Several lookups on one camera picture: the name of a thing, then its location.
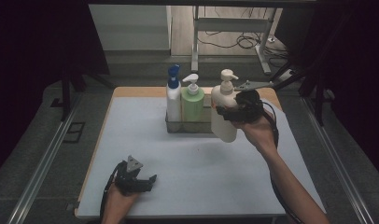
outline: gray floor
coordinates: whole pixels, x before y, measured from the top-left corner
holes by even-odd
[[[265,7],[199,7],[199,17],[207,18],[251,18],[251,19],[268,19],[271,14],[271,8]],[[271,28],[270,36],[274,34],[276,25],[279,22],[282,8],[276,10],[274,24]],[[193,8],[192,7],[172,7],[172,55],[191,55],[193,43]],[[222,32],[212,35],[215,32],[199,32],[199,39],[206,43],[213,43],[220,46],[232,46],[236,39],[242,33]],[[267,42],[267,47],[273,49],[283,49],[284,45],[278,40],[274,43]],[[256,55],[254,49],[244,49],[239,46],[233,48],[219,48],[210,44],[198,42],[199,55]]]
[[[105,78],[119,86],[164,86],[167,67],[171,64],[182,65],[182,77],[190,71],[190,57],[142,56],[141,61],[136,57],[138,56],[127,56],[124,63],[125,60],[117,55],[107,55],[112,75]],[[232,68],[241,78],[239,84],[247,79],[268,79],[253,58],[201,58],[200,85],[217,85],[219,71],[226,67]],[[73,205],[87,173],[112,90],[87,76],[85,79],[88,88],[81,93],[78,112],[73,119],[73,122],[85,122],[84,133],[77,144],[61,144],[24,223],[87,222],[73,215]],[[278,97],[316,189],[325,204],[328,217],[331,223],[360,223],[298,96],[299,85],[300,82],[284,88],[278,92]],[[42,106],[0,170],[0,223],[7,222],[60,124],[62,109],[50,107],[53,99],[60,97],[60,83],[45,89]],[[379,174],[335,118],[328,104],[324,105],[324,121],[325,129],[368,205],[374,223],[379,223]],[[72,136],[68,134],[66,138],[71,139]],[[248,223],[262,222],[251,219]]]

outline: bottle cap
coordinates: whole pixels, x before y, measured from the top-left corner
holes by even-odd
[[[168,70],[169,73],[169,80],[167,81],[167,86],[170,89],[176,89],[178,87],[178,70],[180,69],[180,65],[175,64],[171,66]]]
[[[221,93],[231,94],[233,92],[233,85],[231,83],[233,78],[238,79],[239,77],[235,76],[231,69],[224,69],[221,71]]]
[[[183,79],[183,82],[190,81],[191,84],[188,86],[188,92],[190,95],[198,94],[199,87],[196,85],[196,81],[198,81],[199,76],[197,74],[191,74]]]

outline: green pump bottle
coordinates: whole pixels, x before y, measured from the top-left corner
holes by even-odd
[[[204,109],[204,90],[196,85],[199,76],[191,74],[183,79],[191,84],[181,89],[182,118],[184,121],[199,121]]]

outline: wall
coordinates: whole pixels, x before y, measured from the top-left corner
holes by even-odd
[[[170,49],[169,6],[89,5],[103,50]]]

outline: cable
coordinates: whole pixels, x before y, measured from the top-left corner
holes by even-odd
[[[216,14],[219,16],[219,14],[218,14],[218,12],[217,12],[217,7],[215,7],[215,12],[216,12]]]
[[[274,113],[274,108],[270,104],[268,104],[266,102],[262,102],[262,103],[265,104],[265,105],[268,105],[272,109],[272,113]],[[275,113],[274,113],[274,124],[277,126],[277,119],[276,119],[276,114]]]
[[[242,15],[240,16],[240,18],[243,17],[243,15],[245,15],[245,12],[249,9],[249,7],[247,7],[243,12],[242,12]]]
[[[234,44],[232,46],[220,46],[220,45],[217,45],[217,44],[214,44],[214,43],[204,42],[204,41],[200,40],[199,37],[198,37],[198,41],[201,42],[201,43],[203,43],[203,44],[213,45],[213,46],[216,46],[216,47],[219,47],[219,48],[224,48],[224,49],[230,49],[230,48],[233,48],[236,45],[238,45],[238,43],[236,43],[236,44]]]
[[[261,42],[261,37],[259,34],[257,33],[252,33],[253,35],[255,35],[257,37],[257,40],[258,42],[260,43]],[[287,50],[285,49],[272,49],[272,48],[269,48],[267,46],[265,46],[265,51],[268,53],[268,54],[272,54],[274,56],[277,56],[277,57],[281,57],[281,58],[287,58],[287,54],[279,54],[279,53],[274,53],[272,52],[272,50],[275,50],[275,51],[280,51],[280,52],[288,52]]]
[[[272,177],[271,177],[271,184],[272,184],[272,189],[274,190],[274,194],[276,195],[277,201],[279,201],[280,204],[282,204],[282,207],[285,209],[286,213],[295,221],[295,223],[303,224],[303,222],[297,217],[297,215],[295,215],[295,213],[286,204],[285,200],[280,194],[279,189],[277,188],[276,184],[272,180]]]
[[[249,47],[245,47],[241,44],[242,41],[247,41],[250,46]],[[236,43],[242,48],[242,49],[253,49],[254,47],[256,47],[257,44],[259,44],[260,42],[252,37],[252,36],[249,36],[249,35],[245,35],[245,33],[242,33],[241,35],[239,35],[237,38],[236,38]]]
[[[113,183],[114,175],[117,172],[118,167],[119,167],[119,164],[115,167],[115,169],[114,169],[113,173],[111,174],[110,178],[108,178],[107,184],[105,185],[105,190],[103,191],[102,202],[100,204],[100,220],[103,219],[103,215],[105,214],[105,202],[107,200],[108,190],[110,189],[110,186]]]
[[[254,8],[252,7],[250,11],[248,12],[248,18],[251,18],[251,15],[253,15]]]
[[[264,12],[264,16],[262,17],[263,19],[265,19],[265,15],[266,15],[266,11],[268,10],[268,8],[266,7],[265,8],[265,12]]]

